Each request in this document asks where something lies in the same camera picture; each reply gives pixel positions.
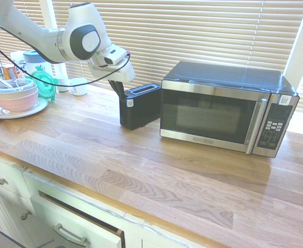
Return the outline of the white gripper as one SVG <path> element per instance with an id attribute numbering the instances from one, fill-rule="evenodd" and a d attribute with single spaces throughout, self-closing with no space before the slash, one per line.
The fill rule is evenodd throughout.
<path id="1" fill-rule="evenodd" d="M 119 98 L 126 98 L 122 83 L 129 83 L 135 78 L 135 71 L 130 62 L 130 55 L 123 58 L 121 62 L 115 65 L 106 65 L 100 67 L 94 64 L 90 59 L 88 67 L 91 74 L 99 80 L 108 80 L 110 86 Z"/>

